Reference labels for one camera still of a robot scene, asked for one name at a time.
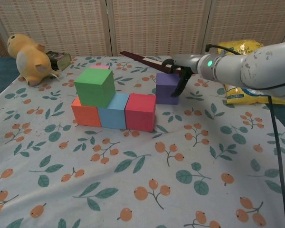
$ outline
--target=purple cube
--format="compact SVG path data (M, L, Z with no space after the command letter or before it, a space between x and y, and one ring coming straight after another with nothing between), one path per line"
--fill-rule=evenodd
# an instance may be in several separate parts
M178 74L156 74L156 103L163 105L177 105L178 97L171 97L177 87L180 76Z

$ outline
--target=orange cube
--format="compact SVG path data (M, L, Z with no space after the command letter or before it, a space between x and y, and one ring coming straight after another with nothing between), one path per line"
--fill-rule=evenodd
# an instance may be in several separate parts
M79 97L71 106L78 125L101 127L97 107L82 106Z

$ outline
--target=green cube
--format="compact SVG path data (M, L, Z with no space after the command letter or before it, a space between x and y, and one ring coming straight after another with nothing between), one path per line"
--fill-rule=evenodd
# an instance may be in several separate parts
M83 106L106 108L115 95L112 70L88 68L74 84Z

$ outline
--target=light blue cube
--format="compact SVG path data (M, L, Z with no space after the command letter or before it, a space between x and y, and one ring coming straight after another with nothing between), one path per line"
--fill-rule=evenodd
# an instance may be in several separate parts
M107 108L97 108L101 127L126 129L124 109L130 94L115 93Z

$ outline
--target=green indicator light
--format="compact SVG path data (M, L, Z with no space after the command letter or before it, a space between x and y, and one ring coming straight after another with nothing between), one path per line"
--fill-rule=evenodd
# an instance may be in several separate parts
M212 60L210 60L208 63L207 63L207 66L211 66L212 65Z

